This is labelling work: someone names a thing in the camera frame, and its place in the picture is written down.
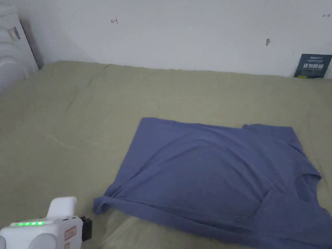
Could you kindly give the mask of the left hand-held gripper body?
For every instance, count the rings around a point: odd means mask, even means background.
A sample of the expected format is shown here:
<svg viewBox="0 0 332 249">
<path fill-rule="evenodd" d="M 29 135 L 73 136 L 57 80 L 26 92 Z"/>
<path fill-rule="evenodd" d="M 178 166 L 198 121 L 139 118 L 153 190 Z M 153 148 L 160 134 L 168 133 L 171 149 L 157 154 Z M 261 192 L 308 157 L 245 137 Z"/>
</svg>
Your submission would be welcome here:
<svg viewBox="0 0 332 249">
<path fill-rule="evenodd" d="M 77 198 L 58 197 L 46 217 L 16 221 L 0 231 L 1 249 L 80 249 L 92 238 L 92 220 L 74 214 Z"/>
</svg>

